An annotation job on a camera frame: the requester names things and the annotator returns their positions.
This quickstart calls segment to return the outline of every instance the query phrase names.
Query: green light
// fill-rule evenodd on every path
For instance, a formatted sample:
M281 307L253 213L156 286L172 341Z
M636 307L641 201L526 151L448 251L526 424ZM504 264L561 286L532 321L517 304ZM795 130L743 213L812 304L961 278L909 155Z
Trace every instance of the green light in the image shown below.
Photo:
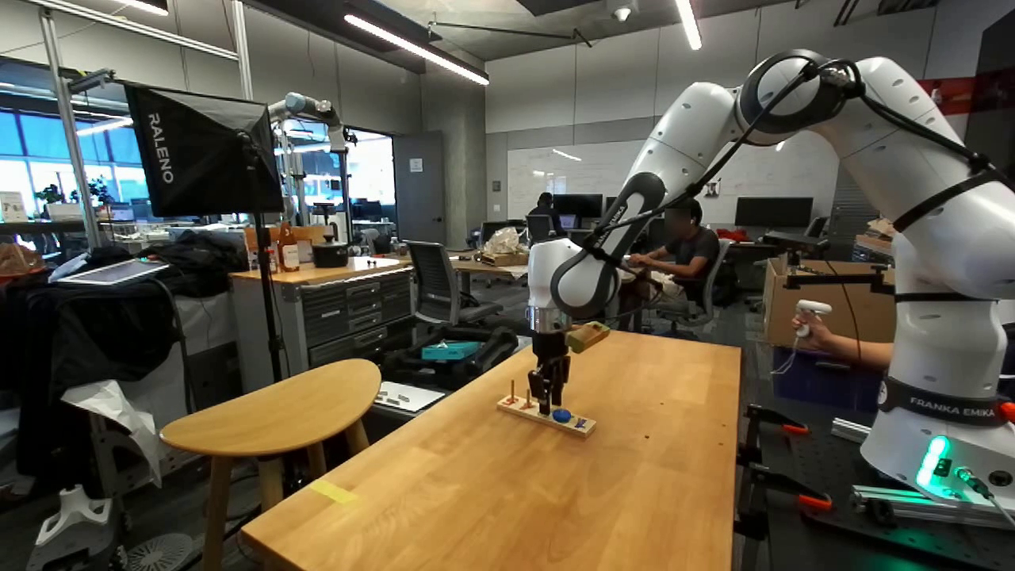
M933 437L925 454L922 454L922 463L921 463L921 471L916 471L916 485L921 489L930 489L930 480L933 480L933 470L940 465L940 459L946 457L949 450L949 437Z

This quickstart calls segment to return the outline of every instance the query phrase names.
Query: wooden stand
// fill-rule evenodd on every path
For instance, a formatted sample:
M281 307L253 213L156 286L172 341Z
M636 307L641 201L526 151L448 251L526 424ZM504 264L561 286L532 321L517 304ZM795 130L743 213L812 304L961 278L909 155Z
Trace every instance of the wooden stand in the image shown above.
M526 400L526 396L510 396L510 392L498 400L498 409L514 411L514 415L521 415L521 417L542 422L542 424L556 424L556 427L561 427L561 430L583 435L583 437L597 427L594 417L574 415L574 411L570 411L567 422L556 422L551 415L540 415L540 406L535 406L532 400Z

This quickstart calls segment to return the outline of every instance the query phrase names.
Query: cabinet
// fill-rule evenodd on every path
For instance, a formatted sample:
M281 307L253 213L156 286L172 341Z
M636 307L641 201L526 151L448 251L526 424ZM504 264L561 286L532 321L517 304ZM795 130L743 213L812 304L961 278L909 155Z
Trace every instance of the cabinet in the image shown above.
M268 281L281 377L322 361L374 356L412 323L408 267L354 256L340 268L277 272ZM231 277L245 390L274 380L256 272Z

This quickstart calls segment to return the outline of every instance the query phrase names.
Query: round wooden table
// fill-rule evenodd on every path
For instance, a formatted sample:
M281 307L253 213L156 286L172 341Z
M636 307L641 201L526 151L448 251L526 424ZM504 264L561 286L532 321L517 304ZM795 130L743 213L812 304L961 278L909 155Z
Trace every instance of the round wooden table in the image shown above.
M160 441L212 463L203 567L223 563L229 476L234 457L256 457L260 506L281 501L281 457L307 448L312 476L327 471L322 441L347 430L353 450L367 448L360 415L381 390L374 361L331 361L264 390L201 409L160 427Z

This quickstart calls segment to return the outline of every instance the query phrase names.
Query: black bag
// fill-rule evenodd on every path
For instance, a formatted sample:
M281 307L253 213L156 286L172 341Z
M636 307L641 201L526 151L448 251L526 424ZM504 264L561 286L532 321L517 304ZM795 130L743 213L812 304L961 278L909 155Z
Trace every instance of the black bag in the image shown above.
M425 346L435 341L482 341L478 352L471 352L464 361L428 361L421 359ZM459 390L464 382L477 380L506 356L514 356L517 335L506 326L498 328L471 328L471 326L440 326L430 335L418 340L416 346L404 352L391 352L381 361L381 372L386 380L399 382L418 382L435 390Z

